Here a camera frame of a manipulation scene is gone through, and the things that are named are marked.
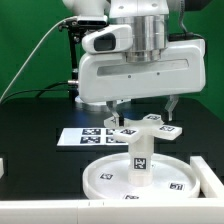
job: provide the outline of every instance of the white platform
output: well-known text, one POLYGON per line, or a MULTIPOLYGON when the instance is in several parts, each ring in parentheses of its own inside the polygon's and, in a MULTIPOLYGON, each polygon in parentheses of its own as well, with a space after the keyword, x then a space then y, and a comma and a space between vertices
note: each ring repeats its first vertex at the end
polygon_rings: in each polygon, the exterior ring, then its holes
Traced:
POLYGON ((89 199, 176 199, 198 197, 200 182, 192 168, 169 156, 153 154, 152 184, 136 187, 129 183, 128 153, 103 157, 83 173, 83 189, 89 199))

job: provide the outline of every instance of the black cable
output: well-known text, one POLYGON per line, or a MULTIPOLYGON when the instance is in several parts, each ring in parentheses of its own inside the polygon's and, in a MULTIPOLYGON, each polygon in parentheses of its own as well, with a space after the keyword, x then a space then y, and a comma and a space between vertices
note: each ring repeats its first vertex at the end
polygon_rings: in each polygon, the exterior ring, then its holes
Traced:
POLYGON ((187 33, 188 30, 184 25, 184 13, 185 13, 185 0, 180 1, 180 14, 179 14, 179 26, 184 33, 187 33))
POLYGON ((40 91, 35 97, 36 98, 39 98, 43 93, 45 93, 46 90, 49 90, 49 89, 52 89, 54 87, 57 87, 57 86, 61 86, 61 85, 67 85, 68 82, 56 82, 56 83, 53 83, 47 87, 45 87, 42 91, 40 91))
POLYGON ((9 98, 18 95, 18 94, 23 94, 23 93, 31 93, 31 92, 57 92, 57 91, 71 91, 71 89, 32 89, 32 90, 23 90, 23 91, 19 91, 19 92, 15 92, 12 93, 10 95, 8 95, 7 97, 5 97, 3 99, 3 101, 1 102, 1 104, 5 103, 9 98))

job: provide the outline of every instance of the white plastic block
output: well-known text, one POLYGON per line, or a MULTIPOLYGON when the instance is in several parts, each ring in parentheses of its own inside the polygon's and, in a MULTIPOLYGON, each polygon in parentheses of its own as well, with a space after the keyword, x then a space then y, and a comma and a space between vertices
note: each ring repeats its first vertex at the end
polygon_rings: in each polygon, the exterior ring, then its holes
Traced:
POLYGON ((79 201, 2 201, 1 224, 78 224, 79 201))
POLYGON ((92 202, 79 207, 79 224, 224 223, 224 203, 215 199, 92 202))
POLYGON ((0 158, 0 178, 4 174, 3 159, 0 158))
POLYGON ((191 157, 190 164, 201 182, 201 190, 206 198, 224 199, 224 186, 204 159, 201 156, 191 157))

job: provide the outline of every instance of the green background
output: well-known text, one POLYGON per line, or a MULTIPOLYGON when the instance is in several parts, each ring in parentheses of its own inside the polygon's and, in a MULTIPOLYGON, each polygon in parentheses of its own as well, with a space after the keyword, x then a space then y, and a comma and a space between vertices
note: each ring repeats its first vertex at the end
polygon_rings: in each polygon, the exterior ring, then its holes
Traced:
MULTIPOLYGON (((187 12, 189 31, 208 40, 205 57, 207 84, 201 93, 191 94, 224 120, 224 0, 213 0, 203 11, 187 12)), ((15 76, 42 36, 58 21, 72 14, 61 0, 0 0, 0 95, 15 76)), ((171 13, 170 32, 179 32, 178 14, 171 13)), ((70 79, 71 63, 67 32, 56 29, 17 80, 10 93, 44 88, 70 79)), ((20 95, 30 97, 34 94, 20 95)), ((67 94, 51 93, 53 97, 67 94)))

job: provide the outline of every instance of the black table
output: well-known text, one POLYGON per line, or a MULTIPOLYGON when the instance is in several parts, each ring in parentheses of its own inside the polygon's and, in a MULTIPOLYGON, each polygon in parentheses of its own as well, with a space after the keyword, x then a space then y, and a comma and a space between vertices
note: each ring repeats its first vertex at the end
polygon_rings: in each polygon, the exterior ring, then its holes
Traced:
MULTIPOLYGON (((162 98, 135 100, 119 106, 125 117, 142 119, 160 113, 162 98)), ((82 173, 92 161, 127 146, 59 147, 63 128, 103 127, 110 113, 76 108, 68 99, 14 99, 0 106, 0 157, 5 174, 0 200, 82 199, 82 173)), ((171 125, 183 127, 175 141, 156 139, 155 152, 189 163, 202 156, 224 180, 224 122, 192 99, 181 99, 171 125)))

